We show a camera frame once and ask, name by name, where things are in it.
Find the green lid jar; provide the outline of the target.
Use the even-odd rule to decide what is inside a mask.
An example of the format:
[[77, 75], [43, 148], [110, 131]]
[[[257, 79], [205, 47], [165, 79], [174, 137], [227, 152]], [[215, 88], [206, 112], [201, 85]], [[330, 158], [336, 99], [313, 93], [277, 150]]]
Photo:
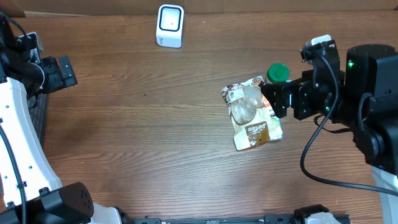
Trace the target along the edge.
[[267, 79], [271, 83], [283, 83], [287, 81], [289, 75], [289, 69], [283, 63], [275, 63], [267, 71]]

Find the snack bag brown white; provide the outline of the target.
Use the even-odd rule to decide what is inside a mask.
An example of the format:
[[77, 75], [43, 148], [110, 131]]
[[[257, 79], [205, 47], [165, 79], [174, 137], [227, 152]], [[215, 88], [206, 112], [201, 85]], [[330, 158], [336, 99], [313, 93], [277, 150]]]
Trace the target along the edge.
[[284, 134], [280, 119], [262, 94], [262, 76], [221, 90], [234, 128], [233, 141], [238, 151], [260, 146], [267, 141], [280, 141]]

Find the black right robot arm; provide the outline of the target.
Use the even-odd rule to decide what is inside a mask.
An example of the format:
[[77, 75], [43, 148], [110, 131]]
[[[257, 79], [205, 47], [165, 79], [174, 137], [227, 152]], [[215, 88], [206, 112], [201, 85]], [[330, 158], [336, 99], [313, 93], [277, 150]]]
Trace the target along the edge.
[[334, 40], [305, 45], [302, 60], [312, 69], [292, 81], [270, 80], [261, 86], [275, 115], [292, 108], [299, 120], [313, 117], [318, 129], [339, 123], [353, 134], [355, 146], [372, 167], [375, 185], [345, 187], [378, 192], [385, 223], [397, 222], [397, 51], [390, 45], [350, 48], [341, 70]]

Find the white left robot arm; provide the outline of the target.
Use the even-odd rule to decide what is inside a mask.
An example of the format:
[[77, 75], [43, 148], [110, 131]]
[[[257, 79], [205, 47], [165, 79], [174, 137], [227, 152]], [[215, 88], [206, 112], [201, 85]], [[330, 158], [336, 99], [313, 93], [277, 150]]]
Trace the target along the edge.
[[76, 85], [67, 56], [41, 58], [35, 32], [1, 14], [1, 177], [6, 211], [1, 223], [130, 223], [117, 207], [92, 201], [85, 185], [62, 185], [30, 117], [28, 100]]

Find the white barcode scanner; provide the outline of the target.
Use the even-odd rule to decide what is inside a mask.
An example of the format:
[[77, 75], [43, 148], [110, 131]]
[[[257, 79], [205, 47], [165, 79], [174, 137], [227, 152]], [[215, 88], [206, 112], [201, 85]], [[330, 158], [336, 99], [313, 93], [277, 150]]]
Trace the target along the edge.
[[173, 4], [159, 7], [156, 25], [156, 41], [159, 46], [179, 49], [182, 46], [184, 9]]

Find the black mesh basket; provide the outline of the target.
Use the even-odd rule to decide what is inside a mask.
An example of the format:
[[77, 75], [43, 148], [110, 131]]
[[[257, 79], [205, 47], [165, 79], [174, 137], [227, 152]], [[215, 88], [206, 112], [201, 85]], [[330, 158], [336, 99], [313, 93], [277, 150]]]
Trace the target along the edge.
[[49, 98], [45, 94], [39, 94], [27, 100], [30, 118], [41, 146], [44, 146], [48, 102]]

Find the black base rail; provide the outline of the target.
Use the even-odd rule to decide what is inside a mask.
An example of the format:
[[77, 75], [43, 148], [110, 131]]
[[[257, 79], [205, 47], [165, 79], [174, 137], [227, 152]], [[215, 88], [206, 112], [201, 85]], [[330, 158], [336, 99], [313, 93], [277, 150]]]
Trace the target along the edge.
[[133, 224], [288, 224], [293, 215], [289, 214], [268, 214], [263, 217], [235, 217], [235, 218], [135, 218]]

